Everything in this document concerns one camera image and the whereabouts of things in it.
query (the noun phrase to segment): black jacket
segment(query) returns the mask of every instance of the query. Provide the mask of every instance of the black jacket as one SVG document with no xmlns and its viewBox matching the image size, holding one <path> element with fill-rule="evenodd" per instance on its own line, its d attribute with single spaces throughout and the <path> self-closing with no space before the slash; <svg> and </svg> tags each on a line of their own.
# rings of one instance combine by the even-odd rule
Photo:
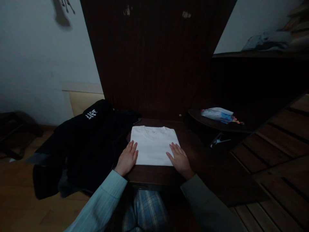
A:
<svg viewBox="0 0 309 232">
<path fill-rule="evenodd" d="M 117 164 L 128 143 L 126 136 L 138 118 L 138 113 L 113 111 L 108 101 L 99 100 L 58 126 L 27 160 L 36 164 L 36 197 L 52 196 L 58 189 L 62 197 L 78 190 L 95 192 Z"/>
</svg>

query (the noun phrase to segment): plastic bag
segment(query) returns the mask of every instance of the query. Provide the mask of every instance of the plastic bag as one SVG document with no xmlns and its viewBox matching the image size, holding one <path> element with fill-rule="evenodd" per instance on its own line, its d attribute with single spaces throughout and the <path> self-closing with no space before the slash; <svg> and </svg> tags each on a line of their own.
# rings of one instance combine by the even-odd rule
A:
<svg viewBox="0 0 309 232">
<path fill-rule="evenodd" d="M 206 118 L 210 118 L 213 120 L 220 121 L 224 124 L 228 124 L 229 122 L 233 121 L 233 118 L 234 118 L 232 117 L 233 113 L 234 112 L 225 110 L 220 107 L 214 107 L 214 108 L 209 108 L 207 110 L 203 110 L 201 112 L 201 115 Z"/>
</svg>

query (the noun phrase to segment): sleeve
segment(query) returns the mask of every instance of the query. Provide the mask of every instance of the sleeve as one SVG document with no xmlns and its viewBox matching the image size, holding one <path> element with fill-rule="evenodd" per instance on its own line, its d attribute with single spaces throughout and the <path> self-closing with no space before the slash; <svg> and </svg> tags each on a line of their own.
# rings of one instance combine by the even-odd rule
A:
<svg viewBox="0 0 309 232">
<path fill-rule="evenodd" d="M 185 182 L 180 188 L 203 231 L 247 231 L 198 175 Z"/>
<path fill-rule="evenodd" d="M 127 181 L 112 170 L 65 231 L 103 231 L 126 184 Z"/>
</svg>

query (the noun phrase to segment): white t-shirt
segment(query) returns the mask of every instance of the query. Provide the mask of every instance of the white t-shirt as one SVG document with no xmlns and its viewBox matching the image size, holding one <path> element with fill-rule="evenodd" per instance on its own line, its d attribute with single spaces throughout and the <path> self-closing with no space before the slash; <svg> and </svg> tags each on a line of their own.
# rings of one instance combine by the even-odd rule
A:
<svg viewBox="0 0 309 232">
<path fill-rule="evenodd" d="M 133 126 L 132 140 L 137 142 L 138 157 L 136 165 L 173 166 L 166 152 L 169 152 L 174 157 L 169 144 L 173 142 L 179 145 L 174 129 Z"/>
</svg>

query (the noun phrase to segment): wooden door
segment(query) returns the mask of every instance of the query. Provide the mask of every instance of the wooden door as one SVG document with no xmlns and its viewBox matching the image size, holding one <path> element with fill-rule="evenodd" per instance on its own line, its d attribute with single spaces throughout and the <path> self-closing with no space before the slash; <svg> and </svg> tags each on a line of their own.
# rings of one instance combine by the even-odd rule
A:
<svg viewBox="0 0 309 232">
<path fill-rule="evenodd" d="M 81 0 L 105 98 L 182 121 L 235 2 Z"/>
</svg>

